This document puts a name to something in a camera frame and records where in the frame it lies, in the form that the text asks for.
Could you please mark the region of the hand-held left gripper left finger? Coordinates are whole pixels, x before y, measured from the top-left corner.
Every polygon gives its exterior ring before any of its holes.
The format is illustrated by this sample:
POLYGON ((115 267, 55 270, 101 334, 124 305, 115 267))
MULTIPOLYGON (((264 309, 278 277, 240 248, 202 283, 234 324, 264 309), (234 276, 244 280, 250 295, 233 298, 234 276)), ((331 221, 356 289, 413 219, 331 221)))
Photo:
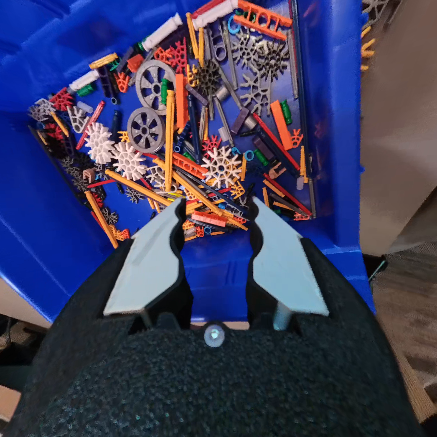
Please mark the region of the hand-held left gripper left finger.
POLYGON ((181 257, 185 208, 185 199, 171 202, 136 234, 103 309, 104 319, 140 316, 151 328, 161 314, 169 314, 180 328, 191 327, 193 293, 181 257))

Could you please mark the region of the yellow fan connector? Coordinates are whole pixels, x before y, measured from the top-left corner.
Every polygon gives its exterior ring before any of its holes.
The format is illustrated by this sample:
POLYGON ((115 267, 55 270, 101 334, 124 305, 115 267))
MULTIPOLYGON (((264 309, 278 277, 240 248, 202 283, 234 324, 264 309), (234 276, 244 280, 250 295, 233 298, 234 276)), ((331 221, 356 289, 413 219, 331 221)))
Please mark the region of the yellow fan connector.
POLYGON ((375 54, 375 50, 373 48, 376 38, 369 39, 369 34, 371 33, 372 26, 367 25, 362 31, 360 35, 360 44, 361 44, 361 64, 360 71, 364 73, 368 71, 369 65, 367 60, 372 58, 375 54))

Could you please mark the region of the pile of toy construction pieces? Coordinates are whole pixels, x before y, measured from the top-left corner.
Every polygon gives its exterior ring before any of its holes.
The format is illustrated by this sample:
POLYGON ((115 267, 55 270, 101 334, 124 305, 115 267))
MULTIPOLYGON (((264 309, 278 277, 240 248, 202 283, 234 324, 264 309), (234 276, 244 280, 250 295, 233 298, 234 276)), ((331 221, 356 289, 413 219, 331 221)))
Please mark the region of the pile of toy construction pieces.
POLYGON ((255 1, 209 1, 186 19, 176 13, 28 108, 30 132, 114 247, 131 233, 108 187, 147 200, 150 219, 185 198, 185 241, 248 230, 251 172, 274 212, 315 218, 303 131, 291 132, 287 100, 270 99, 287 67, 299 98, 297 20, 255 1))

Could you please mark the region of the blue plastic bin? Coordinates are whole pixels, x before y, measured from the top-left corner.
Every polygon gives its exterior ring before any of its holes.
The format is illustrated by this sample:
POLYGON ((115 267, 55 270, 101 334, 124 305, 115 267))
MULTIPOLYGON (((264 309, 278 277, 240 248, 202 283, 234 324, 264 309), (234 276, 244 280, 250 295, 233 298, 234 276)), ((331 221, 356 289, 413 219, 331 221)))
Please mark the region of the blue plastic bin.
MULTIPOLYGON (((123 56, 178 13, 183 23, 207 1, 1 1, 1 276, 53 322, 68 299, 114 250, 74 186, 30 132, 28 108, 82 75, 110 53, 123 56)), ((359 248, 361 1, 255 1, 297 20, 299 98, 290 67, 271 88, 287 100, 311 159, 315 218, 293 221, 375 312, 359 248)), ((245 190, 263 201, 259 173, 245 190)), ((150 221, 138 204, 108 187, 108 207, 131 236, 150 221)), ((181 252, 194 295, 194 322, 246 321, 248 230, 204 235, 181 252)))

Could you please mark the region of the gray snowflake connector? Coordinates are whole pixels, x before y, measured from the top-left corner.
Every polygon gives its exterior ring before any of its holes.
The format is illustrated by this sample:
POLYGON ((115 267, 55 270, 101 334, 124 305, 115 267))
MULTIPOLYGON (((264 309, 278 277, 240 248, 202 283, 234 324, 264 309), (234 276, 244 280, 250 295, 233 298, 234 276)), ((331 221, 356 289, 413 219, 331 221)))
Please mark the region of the gray snowflake connector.
POLYGON ((389 0, 362 0, 361 12, 364 24, 371 25, 378 21, 388 3, 389 0))

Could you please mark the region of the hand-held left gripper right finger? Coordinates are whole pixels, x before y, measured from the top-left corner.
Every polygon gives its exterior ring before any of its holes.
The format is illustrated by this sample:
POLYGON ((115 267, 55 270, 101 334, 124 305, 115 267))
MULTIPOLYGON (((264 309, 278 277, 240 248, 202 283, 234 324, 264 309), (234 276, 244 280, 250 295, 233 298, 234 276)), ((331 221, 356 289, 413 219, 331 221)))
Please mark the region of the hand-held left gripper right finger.
POLYGON ((294 315, 329 316, 300 233, 259 198, 248 201, 250 244, 246 302, 251 329, 288 330, 294 315))

